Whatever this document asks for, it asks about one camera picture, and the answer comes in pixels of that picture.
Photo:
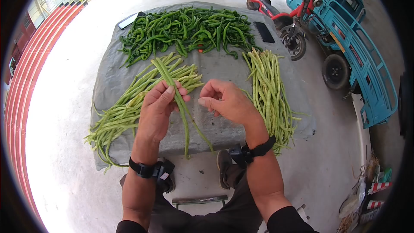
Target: forearm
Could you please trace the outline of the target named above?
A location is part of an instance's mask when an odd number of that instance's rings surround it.
[[[132,161],[154,165],[158,158],[158,145],[159,142],[146,140],[137,134],[131,152]],[[136,221],[147,230],[154,200],[155,180],[139,177],[129,168],[122,189],[122,220]]]
[[[261,116],[245,125],[245,130],[246,142],[250,149],[269,139]],[[272,151],[254,158],[247,168],[247,181],[256,206],[266,223],[274,212],[291,205],[284,197],[282,173]]]

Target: building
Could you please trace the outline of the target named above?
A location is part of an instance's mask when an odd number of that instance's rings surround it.
[[[61,4],[78,0],[31,0],[23,20],[13,35],[12,54],[9,60],[10,73],[6,72],[3,81],[9,83],[23,51],[41,23]]]

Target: hand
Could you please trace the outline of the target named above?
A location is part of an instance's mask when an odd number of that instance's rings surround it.
[[[211,79],[202,88],[198,103],[226,119],[246,125],[262,117],[253,103],[234,83]]]
[[[174,81],[180,95],[185,102],[190,101],[187,90],[181,87],[178,81]],[[170,114],[173,110],[179,111],[176,102],[173,102],[175,89],[168,86],[165,80],[159,82],[144,97],[141,107],[140,125],[137,138],[159,143],[167,133]]]

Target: concrete ground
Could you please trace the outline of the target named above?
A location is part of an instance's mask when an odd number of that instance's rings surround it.
[[[96,72],[115,24],[141,10],[202,1],[246,7],[246,0],[93,0],[61,35],[39,75],[28,112],[26,160],[33,197],[49,232],[115,232],[122,217],[119,179],[125,168],[96,172],[84,145]],[[272,4],[289,11],[284,0]],[[296,207],[306,204],[309,224],[319,232],[338,228],[338,209],[357,182],[368,131],[361,131],[351,98],[329,90],[322,79],[324,55],[310,39],[303,59],[294,63],[313,108],[317,132],[297,140],[278,157],[285,194]],[[175,165],[175,197],[227,194],[221,190],[216,157],[211,153],[166,157]],[[220,203],[183,206],[190,214],[215,212]]]

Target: black sleeve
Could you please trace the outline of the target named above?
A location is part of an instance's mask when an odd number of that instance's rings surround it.
[[[139,225],[135,221],[123,220],[120,223],[118,223],[118,227],[116,228],[116,233],[147,233],[147,232],[141,225]]]
[[[309,226],[299,216],[293,206],[284,207],[272,214],[267,221],[269,233],[314,233]]]

